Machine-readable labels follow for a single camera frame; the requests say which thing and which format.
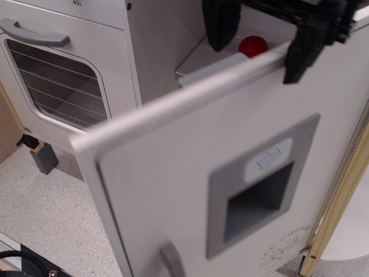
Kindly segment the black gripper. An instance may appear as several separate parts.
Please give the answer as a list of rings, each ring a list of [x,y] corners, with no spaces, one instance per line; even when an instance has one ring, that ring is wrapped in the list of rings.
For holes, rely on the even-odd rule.
[[[283,84],[296,84],[326,45],[345,43],[360,1],[241,1],[242,5],[297,26],[285,57]],[[308,25],[319,21],[322,25]]]

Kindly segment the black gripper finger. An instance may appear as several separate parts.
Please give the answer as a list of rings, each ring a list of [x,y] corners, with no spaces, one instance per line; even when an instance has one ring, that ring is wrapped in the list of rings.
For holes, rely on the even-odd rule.
[[[215,52],[221,51],[236,35],[240,12],[241,3],[238,1],[202,1],[206,35]]]

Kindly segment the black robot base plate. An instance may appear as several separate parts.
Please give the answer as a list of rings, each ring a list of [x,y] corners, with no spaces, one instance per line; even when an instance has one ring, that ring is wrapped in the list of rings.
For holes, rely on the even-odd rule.
[[[42,262],[42,264],[46,267],[48,272],[56,271],[57,276],[71,277],[71,275],[68,272],[66,272],[64,269],[58,267],[56,264],[45,259],[43,256],[40,256],[39,254],[32,251],[30,248],[27,248],[23,244],[21,244],[20,249],[21,251],[30,253],[34,255],[35,257],[37,257]],[[33,276],[43,276],[40,268],[34,262],[26,258],[23,258],[23,257],[21,258],[21,269],[22,269],[22,272],[31,274]]]

